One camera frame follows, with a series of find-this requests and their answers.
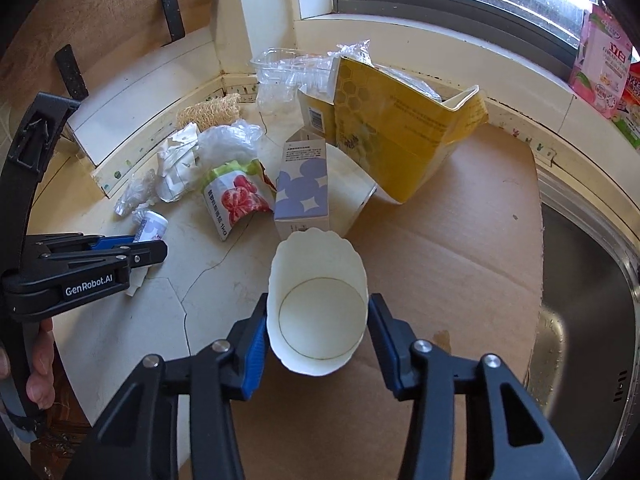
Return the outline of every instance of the yellow cardboard box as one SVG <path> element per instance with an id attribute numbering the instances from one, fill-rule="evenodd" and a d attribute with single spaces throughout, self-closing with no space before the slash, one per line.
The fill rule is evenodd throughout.
<path id="1" fill-rule="evenodd" d="M 300 92 L 305 124 L 400 203 L 435 173 L 460 140 L 488 121 L 477 85 L 439 103 L 352 59 L 341 58 L 336 67 L 333 110 L 329 102 Z"/>

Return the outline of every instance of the stainless steel sink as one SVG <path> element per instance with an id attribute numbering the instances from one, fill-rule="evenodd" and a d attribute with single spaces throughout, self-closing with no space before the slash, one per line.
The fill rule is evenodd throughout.
<path id="1" fill-rule="evenodd" d="M 638 423 L 638 257 L 586 200 L 544 170 L 539 181 L 543 295 L 527 387 L 595 480 Z"/>

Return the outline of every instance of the black rubber strip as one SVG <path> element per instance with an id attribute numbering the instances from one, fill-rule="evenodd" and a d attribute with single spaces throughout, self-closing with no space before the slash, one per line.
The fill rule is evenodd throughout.
<path id="1" fill-rule="evenodd" d="M 169 28 L 171 35 L 171 43 L 181 40 L 185 36 L 184 24 L 180 15 L 180 6 L 178 0 L 160 0 L 162 2 L 162 10 L 164 10 L 164 18 L 166 26 Z"/>
<path id="2" fill-rule="evenodd" d="M 54 58 L 69 95 L 77 101 L 82 101 L 89 97 L 89 92 L 84 85 L 84 79 L 82 79 L 71 45 L 66 44 L 62 47 L 56 52 Z"/>

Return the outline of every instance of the human hand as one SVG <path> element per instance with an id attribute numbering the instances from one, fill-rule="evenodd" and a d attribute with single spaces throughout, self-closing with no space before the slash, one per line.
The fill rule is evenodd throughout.
<path id="1" fill-rule="evenodd" d="M 53 405 L 56 393 L 53 389 L 53 321 L 51 318 L 40 323 L 40 331 L 33 344 L 33 372 L 27 380 L 27 396 L 35 402 L 41 410 Z M 0 380 L 11 374 L 9 359 L 4 349 L 0 348 Z"/>

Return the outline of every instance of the window frame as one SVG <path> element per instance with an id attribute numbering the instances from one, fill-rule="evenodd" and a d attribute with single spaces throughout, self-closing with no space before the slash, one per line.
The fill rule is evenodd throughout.
<path id="1" fill-rule="evenodd" d="M 535 23 L 477 0 L 334 0 L 334 9 L 415 20 L 468 34 L 525 57 L 564 81 L 577 55 L 576 48 Z"/>

